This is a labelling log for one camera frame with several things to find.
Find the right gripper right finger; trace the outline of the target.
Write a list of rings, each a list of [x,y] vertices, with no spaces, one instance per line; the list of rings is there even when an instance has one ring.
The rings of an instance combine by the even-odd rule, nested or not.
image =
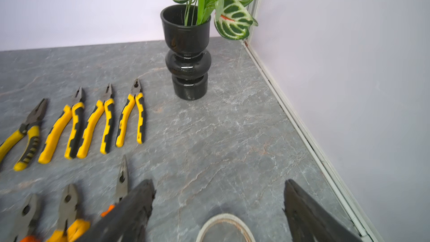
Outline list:
[[[285,181],[284,213],[294,242],[360,242],[294,180]]]

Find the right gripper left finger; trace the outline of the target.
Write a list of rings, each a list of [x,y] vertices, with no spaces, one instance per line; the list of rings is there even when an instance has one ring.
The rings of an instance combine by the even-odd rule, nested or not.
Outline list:
[[[84,233],[79,242],[145,242],[156,190],[151,179],[140,182],[105,217]]]

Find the orange needle nose pliers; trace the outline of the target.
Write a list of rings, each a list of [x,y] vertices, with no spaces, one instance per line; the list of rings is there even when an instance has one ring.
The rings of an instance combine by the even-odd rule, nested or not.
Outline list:
[[[118,203],[128,195],[128,165],[127,157],[124,155],[119,169],[119,174],[116,180],[115,190],[115,201],[109,208],[101,214],[101,217],[105,217],[111,210],[115,208]]]

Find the yellow orange black pliers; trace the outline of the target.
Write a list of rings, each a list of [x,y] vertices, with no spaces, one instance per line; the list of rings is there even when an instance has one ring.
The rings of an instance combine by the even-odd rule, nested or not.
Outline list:
[[[91,222],[78,216],[80,205],[77,187],[68,184],[62,192],[57,227],[47,242],[75,242],[91,227]]]

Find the orange combination pliers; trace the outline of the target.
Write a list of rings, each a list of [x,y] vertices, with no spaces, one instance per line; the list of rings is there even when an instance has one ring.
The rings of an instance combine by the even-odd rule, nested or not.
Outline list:
[[[7,242],[41,242],[35,235],[41,205],[37,194],[30,194],[19,209]]]

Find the yellow needle nose pliers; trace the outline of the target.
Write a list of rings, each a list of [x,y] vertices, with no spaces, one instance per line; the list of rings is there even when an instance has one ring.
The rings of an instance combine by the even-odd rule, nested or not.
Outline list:
[[[14,171],[23,171],[31,162],[40,143],[40,126],[45,116],[48,105],[48,99],[43,98],[42,101],[30,112],[26,121],[21,123],[18,130],[13,132],[1,144],[1,161],[7,153],[25,136],[28,137],[26,149],[17,163],[14,165]]]

